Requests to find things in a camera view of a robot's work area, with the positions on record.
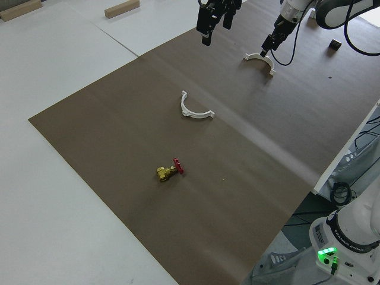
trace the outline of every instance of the brown table surface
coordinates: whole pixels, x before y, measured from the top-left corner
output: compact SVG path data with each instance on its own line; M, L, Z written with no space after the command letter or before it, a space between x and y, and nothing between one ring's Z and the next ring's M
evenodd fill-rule
M274 78L243 61L278 9L244 3L211 47L191 30L30 119L179 284L239 284L379 99L379 59L329 52L342 30L313 20ZM380 46L375 27L352 22L356 41ZM216 117L184 118L182 90ZM173 157L185 174L160 183Z

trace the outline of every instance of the cable connector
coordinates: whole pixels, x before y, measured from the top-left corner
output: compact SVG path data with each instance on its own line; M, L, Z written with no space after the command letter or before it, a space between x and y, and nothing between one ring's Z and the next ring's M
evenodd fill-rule
M334 275L335 271L337 271L337 269L338 269L338 260L339 260L338 257L335 256L334 260L331 264L331 275Z

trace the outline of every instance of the metal bracket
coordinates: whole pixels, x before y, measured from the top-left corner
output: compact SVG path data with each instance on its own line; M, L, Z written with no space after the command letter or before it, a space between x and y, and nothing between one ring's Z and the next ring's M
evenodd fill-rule
M270 59L269 56L266 56L263 58L259 53L252 53L250 55L248 53L246 53L244 56L244 59L246 61L248 61L250 59L260 59L262 61L265 61L271 67L271 71L269 72L269 74L273 76L276 73L276 71L274 70L274 63L273 63L272 59Z
M195 119L203 119L203 118L207 118L207 117L212 117L214 118L215 117L215 113L213 111L208 111L208 112L205 112L205 113L195 113L193 111L190 111L188 108L186 108L185 106L185 99L188 97L188 94L187 92L183 91L182 90L182 99L180 101L180 106L182 108L182 114L185 116L185 117L192 117L192 118L195 118Z

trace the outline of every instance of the red valve handle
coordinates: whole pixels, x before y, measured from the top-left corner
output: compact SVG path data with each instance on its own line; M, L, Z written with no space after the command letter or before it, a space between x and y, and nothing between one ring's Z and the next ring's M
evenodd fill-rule
M173 161L174 161L174 166L177 168L178 172L180 174L183 174L184 169L182 168L181 164L179 163L179 160L178 159L173 159Z

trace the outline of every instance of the brass fitting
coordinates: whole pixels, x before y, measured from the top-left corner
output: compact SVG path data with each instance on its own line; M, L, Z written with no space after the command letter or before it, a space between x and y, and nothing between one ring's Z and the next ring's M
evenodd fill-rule
M171 166L169 168L159 167L157 168L157 175L160 178L161 182L164 182L169 179L173 174L177 173L178 170L174 166Z

